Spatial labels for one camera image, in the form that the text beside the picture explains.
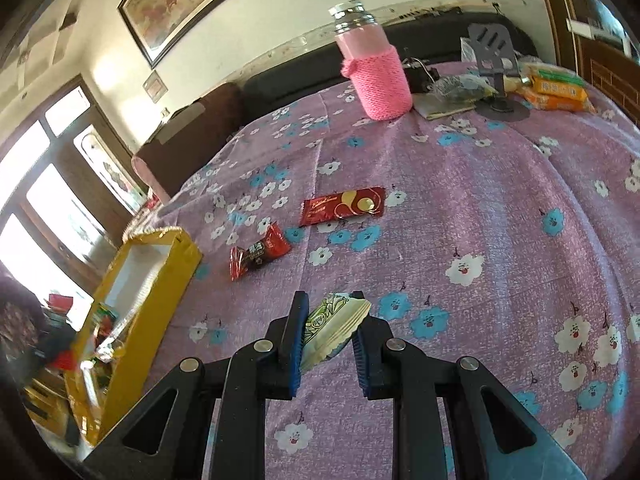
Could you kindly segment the green striped cracker pack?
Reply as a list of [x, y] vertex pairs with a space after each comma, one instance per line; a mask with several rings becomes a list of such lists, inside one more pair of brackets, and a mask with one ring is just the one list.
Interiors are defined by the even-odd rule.
[[529, 78], [541, 78], [548, 81], [564, 82], [564, 84], [576, 84], [585, 87], [586, 82], [568, 68], [547, 64], [547, 63], [522, 63], [521, 73]]

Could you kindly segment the orange cracker pack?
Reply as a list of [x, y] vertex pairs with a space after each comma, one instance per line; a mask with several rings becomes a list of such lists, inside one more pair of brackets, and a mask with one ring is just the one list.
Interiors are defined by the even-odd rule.
[[586, 89], [578, 84], [534, 77], [529, 84], [522, 84], [517, 88], [516, 93], [536, 110], [565, 110], [591, 114], [596, 111]]

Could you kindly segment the wooden glass entry door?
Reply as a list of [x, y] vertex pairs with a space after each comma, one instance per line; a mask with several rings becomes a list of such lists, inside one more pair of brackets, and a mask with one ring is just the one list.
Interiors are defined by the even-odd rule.
[[81, 77], [1, 145], [1, 269], [39, 299], [90, 304], [145, 201], [131, 152]]

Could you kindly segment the pale green candy wrapper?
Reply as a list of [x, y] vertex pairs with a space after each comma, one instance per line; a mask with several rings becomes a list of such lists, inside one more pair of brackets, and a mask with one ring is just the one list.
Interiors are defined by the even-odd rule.
[[305, 374], [337, 356], [349, 343], [370, 309], [371, 303], [367, 299], [349, 296], [344, 292], [323, 298], [305, 323], [300, 371]]

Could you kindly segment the red black candy packet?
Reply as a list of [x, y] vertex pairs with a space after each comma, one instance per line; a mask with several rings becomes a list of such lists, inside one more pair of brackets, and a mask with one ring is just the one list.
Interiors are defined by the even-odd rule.
[[77, 365], [77, 358], [72, 350], [72, 345], [77, 336], [77, 330], [70, 325], [70, 309], [73, 307], [74, 298], [50, 292], [47, 299], [47, 317], [50, 326], [53, 361], [51, 366], [71, 372]]

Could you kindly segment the small wall plaque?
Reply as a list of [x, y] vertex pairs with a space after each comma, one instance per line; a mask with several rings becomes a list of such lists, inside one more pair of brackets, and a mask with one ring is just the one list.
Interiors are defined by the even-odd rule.
[[143, 83], [143, 90], [151, 101], [156, 104], [168, 91], [162, 77], [156, 70], [152, 70]]

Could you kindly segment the yellow taped white tray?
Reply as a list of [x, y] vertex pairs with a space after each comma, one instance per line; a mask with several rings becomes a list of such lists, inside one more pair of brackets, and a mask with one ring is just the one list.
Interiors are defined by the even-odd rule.
[[186, 231], [155, 230], [122, 245], [93, 294], [64, 375], [80, 435], [94, 448], [142, 397], [170, 320], [201, 262]]

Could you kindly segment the clear bag of dark seeds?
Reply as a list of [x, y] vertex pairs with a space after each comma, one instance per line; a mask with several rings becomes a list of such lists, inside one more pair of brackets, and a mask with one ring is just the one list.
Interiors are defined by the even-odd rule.
[[431, 92], [450, 104], [471, 104], [497, 94], [485, 78], [473, 74], [440, 77], [432, 85]]

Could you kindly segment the grey phone stand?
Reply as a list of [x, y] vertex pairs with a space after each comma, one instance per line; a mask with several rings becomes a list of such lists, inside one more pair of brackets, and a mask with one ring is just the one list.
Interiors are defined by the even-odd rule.
[[509, 31], [500, 24], [469, 24], [469, 40], [476, 58], [478, 74], [491, 80], [495, 93], [476, 104], [480, 116], [491, 122], [521, 122], [530, 110], [506, 95], [504, 77], [520, 78]]

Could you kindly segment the purple floral tablecloth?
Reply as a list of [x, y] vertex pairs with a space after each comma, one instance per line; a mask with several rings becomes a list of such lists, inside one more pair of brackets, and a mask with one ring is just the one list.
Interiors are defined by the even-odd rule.
[[[639, 130], [596, 111], [367, 118], [338, 84], [250, 122], [152, 218], [201, 265], [157, 350], [231, 356], [285, 315], [359, 290], [395, 336], [436, 359], [476, 356], [590, 479], [639, 434]], [[300, 226], [303, 202], [379, 186], [384, 212]], [[285, 256], [232, 281], [233, 246], [277, 223]]]

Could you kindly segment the small red black candy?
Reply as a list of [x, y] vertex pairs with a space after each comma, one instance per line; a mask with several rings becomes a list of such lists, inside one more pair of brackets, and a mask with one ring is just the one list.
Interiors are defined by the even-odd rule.
[[270, 224], [265, 235], [249, 248], [233, 246], [230, 250], [229, 272], [232, 281], [242, 278], [247, 272], [257, 270], [273, 262], [291, 250], [291, 245], [277, 223]]

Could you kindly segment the wooden tv cabinet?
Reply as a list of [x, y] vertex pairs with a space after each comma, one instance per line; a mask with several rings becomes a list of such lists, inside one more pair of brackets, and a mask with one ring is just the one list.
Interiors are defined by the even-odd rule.
[[555, 61], [639, 122], [639, 47], [601, 0], [544, 0]]

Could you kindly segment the red gold chocolate bar wrapper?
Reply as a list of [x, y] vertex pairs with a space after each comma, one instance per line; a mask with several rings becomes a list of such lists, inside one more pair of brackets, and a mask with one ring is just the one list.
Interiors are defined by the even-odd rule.
[[360, 188], [318, 196], [303, 202], [300, 226], [362, 216], [380, 216], [384, 212], [386, 189]]

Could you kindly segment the pink knit sleeved bottle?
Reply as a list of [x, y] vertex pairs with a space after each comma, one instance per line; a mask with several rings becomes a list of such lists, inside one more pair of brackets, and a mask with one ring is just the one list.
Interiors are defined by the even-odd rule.
[[412, 96], [396, 48], [360, 0], [332, 6], [341, 74], [354, 86], [367, 116], [377, 122], [408, 113]]

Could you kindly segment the black leather sofa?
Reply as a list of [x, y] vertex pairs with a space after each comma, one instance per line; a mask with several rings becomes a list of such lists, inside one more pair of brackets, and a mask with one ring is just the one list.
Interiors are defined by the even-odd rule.
[[242, 89], [243, 122], [247, 125], [304, 96], [360, 76], [371, 64], [399, 70], [402, 62], [416, 61], [418, 66], [410, 68], [406, 78], [411, 89], [419, 89], [428, 81], [427, 66], [460, 60], [461, 40], [469, 36], [473, 24], [501, 25], [509, 32], [514, 51], [538, 53], [532, 38], [497, 12], [453, 8], [427, 13], [386, 26], [384, 47], [369, 42], [366, 52], [346, 56], [334, 42], [250, 77]]

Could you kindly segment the tan notebook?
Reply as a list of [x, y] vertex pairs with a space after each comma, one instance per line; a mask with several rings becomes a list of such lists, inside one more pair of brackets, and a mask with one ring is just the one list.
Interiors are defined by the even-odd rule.
[[474, 103], [455, 103], [442, 101], [431, 93], [420, 93], [412, 96], [413, 108], [426, 120], [435, 120], [459, 113], [474, 110]]

